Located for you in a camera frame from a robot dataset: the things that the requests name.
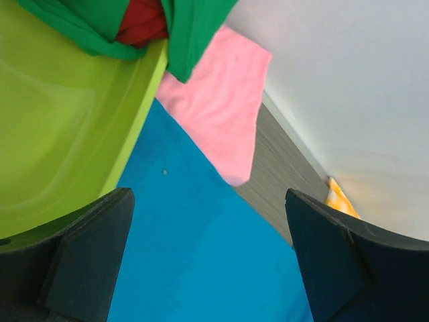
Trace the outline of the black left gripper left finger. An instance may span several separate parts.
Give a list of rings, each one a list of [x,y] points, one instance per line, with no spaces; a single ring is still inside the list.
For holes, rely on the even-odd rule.
[[[117,188],[1,238],[1,320],[106,321],[134,205],[132,190]]]

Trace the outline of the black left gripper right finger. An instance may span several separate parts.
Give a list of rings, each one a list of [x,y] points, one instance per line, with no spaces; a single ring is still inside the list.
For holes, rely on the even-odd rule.
[[[428,320],[428,242],[294,189],[285,207],[315,321]]]

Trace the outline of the orange checkered cloth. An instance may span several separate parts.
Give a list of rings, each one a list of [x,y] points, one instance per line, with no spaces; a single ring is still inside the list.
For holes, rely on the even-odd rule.
[[[326,205],[329,207],[346,213],[351,217],[360,219],[361,217],[356,212],[355,208],[352,206],[350,200],[344,194],[341,187],[338,185],[336,180],[333,177],[328,179],[328,196],[326,198]]]

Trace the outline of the blue t shirt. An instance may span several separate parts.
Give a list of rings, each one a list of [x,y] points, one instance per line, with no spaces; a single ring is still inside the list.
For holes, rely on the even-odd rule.
[[[110,321],[311,321],[296,255],[154,101],[119,180],[135,196]]]

